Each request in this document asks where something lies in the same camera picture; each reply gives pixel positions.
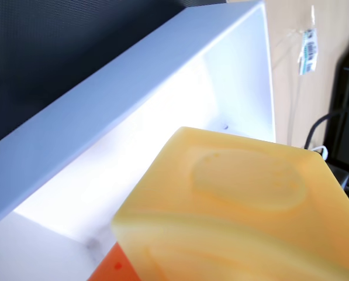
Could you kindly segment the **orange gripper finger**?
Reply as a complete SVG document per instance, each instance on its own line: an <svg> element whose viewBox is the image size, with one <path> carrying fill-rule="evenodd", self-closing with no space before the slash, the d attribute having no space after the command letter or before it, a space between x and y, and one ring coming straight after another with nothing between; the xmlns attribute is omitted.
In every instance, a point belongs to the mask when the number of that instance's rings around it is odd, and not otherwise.
<svg viewBox="0 0 349 281"><path fill-rule="evenodd" d="M100 262L89 281L141 281L118 243Z"/></svg>

